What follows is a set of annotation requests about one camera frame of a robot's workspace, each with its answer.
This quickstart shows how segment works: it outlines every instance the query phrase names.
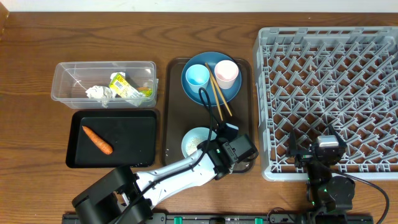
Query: pink cup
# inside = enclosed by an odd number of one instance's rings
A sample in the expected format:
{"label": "pink cup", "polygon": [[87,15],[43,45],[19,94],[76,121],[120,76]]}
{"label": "pink cup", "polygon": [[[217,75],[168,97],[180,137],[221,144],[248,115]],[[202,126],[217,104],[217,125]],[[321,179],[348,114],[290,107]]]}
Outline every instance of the pink cup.
{"label": "pink cup", "polygon": [[223,60],[216,64],[214,73],[218,86],[227,90],[232,87],[236,77],[238,77],[239,68],[234,62]]}

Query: black tray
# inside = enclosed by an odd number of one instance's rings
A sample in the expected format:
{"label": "black tray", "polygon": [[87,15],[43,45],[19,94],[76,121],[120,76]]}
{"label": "black tray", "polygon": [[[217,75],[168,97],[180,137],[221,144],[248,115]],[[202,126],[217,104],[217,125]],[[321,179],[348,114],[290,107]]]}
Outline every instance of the black tray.
{"label": "black tray", "polygon": [[[185,133],[197,127],[209,127],[209,114],[203,105],[192,101],[184,92],[181,84],[182,70],[190,58],[176,58],[167,67],[165,111],[164,111],[164,141],[162,162],[169,165],[184,158],[181,142]],[[229,116],[225,106],[221,106],[223,117],[227,122],[239,127],[239,134],[248,134],[252,140],[253,105],[252,80],[249,62],[235,59],[242,74],[242,86],[239,93],[229,103],[233,114]],[[213,114],[220,120],[217,107],[213,107]],[[241,162],[234,167],[234,173],[250,170],[252,162]]]}
{"label": "black tray", "polygon": [[[82,126],[109,143],[113,153],[98,149]],[[78,111],[72,117],[66,163],[70,168],[148,167],[155,161],[155,141],[154,111]]]}

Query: blue plate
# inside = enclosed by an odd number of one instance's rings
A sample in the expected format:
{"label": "blue plate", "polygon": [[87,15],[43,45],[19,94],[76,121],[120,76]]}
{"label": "blue plate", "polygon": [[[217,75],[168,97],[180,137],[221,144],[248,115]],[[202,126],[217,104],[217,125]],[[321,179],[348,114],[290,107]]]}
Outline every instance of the blue plate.
{"label": "blue plate", "polygon": [[[211,72],[213,72],[213,74],[214,74],[214,68],[216,67],[216,64],[222,60],[234,61],[234,60],[232,60],[232,58],[228,57],[225,54],[221,54],[218,52],[205,52],[205,53],[198,54],[198,55],[194,56],[184,66],[184,69],[182,70],[182,76],[181,76],[182,88],[184,89],[184,91],[188,95],[188,97],[191,98],[191,100],[193,100],[194,102],[196,102],[198,104],[202,104],[200,101],[199,94],[195,93],[191,90],[191,88],[188,85],[187,79],[185,78],[185,74],[186,74],[188,68],[191,67],[192,65],[196,65],[196,64],[205,65],[205,62],[207,62],[207,64],[209,65],[209,67],[211,69]],[[223,92],[224,98],[227,102],[232,100],[236,96],[236,94],[238,94],[238,91],[241,88],[241,85],[242,85],[242,75],[241,75],[241,71],[239,71],[238,77],[236,78],[232,87],[227,90],[221,89],[221,91]],[[216,99],[214,97],[213,89],[211,88],[210,82],[207,85],[206,91],[209,94],[211,105],[217,106]],[[202,97],[203,97],[204,101],[207,103],[205,94],[202,93]],[[223,100],[221,99],[221,97],[219,95],[218,95],[218,102],[220,105],[224,104]]]}

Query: clear plastic bin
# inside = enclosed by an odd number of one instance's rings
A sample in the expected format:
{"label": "clear plastic bin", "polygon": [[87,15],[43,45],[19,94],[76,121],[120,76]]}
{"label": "clear plastic bin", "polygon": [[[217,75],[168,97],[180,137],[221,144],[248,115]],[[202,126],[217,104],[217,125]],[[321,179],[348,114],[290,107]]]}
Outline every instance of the clear plastic bin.
{"label": "clear plastic bin", "polygon": [[[73,109],[101,109],[102,102],[88,98],[86,90],[92,86],[109,86],[114,72],[124,72],[134,88],[152,88],[152,95],[142,98],[110,99],[107,108],[150,108],[156,104],[157,80],[154,62],[62,62],[55,68],[51,98]],[[132,101],[139,102],[134,106]]]}

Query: brown tray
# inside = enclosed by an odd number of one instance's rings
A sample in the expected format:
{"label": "brown tray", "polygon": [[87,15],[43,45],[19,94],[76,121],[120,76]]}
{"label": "brown tray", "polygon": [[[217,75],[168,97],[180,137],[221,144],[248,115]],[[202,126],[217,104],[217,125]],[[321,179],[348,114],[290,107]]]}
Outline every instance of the brown tray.
{"label": "brown tray", "polygon": [[[184,159],[181,142],[185,133],[193,128],[209,127],[207,110],[203,105],[192,101],[182,88],[182,70],[189,60],[190,58],[176,58],[167,67],[162,153],[162,162],[165,165]],[[254,140],[251,67],[246,60],[234,60],[242,74],[241,89],[228,103],[233,116],[229,116],[225,106],[221,109],[224,120],[239,127],[239,134],[248,134]],[[213,107],[213,113],[220,120],[217,107]],[[254,161],[236,164],[234,173],[247,172],[253,165]]]}

